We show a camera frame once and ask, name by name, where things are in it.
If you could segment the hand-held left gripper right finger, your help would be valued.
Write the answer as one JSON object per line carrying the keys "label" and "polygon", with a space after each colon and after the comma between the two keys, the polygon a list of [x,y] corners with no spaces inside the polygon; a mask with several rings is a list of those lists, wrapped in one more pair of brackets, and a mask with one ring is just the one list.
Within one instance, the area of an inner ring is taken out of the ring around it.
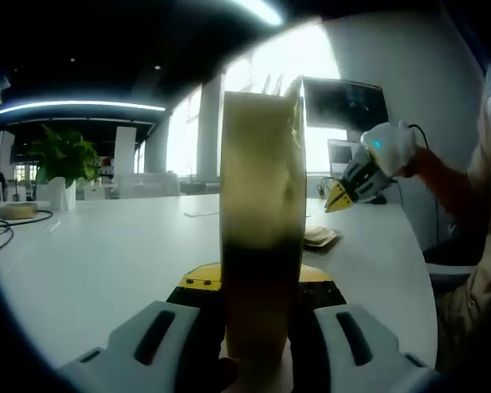
{"label": "hand-held left gripper right finger", "polygon": [[426,392],[437,378],[317,268],[300,270],[288,339],[295,392]]}

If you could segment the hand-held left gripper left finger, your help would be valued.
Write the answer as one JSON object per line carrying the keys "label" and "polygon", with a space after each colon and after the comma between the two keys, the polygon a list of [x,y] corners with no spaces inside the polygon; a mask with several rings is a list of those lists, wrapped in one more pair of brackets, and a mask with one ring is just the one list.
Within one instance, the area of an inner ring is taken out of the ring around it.
{"label": "hand-held left gripper left finger", "polygon": [[93,348],[58,368],[77,392],[221,392],[224,321],[219,264],[187,274]]}

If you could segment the person's left hand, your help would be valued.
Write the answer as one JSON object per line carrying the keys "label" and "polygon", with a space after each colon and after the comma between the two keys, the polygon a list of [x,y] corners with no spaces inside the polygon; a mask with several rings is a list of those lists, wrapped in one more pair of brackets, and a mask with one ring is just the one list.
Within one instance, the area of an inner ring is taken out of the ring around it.
{"label": "person's left hand", "polygon": [[216,391],[223,392],[230,387],[237,378],[237,362],[230,358],[220,358],[217,362],[216,374]]}

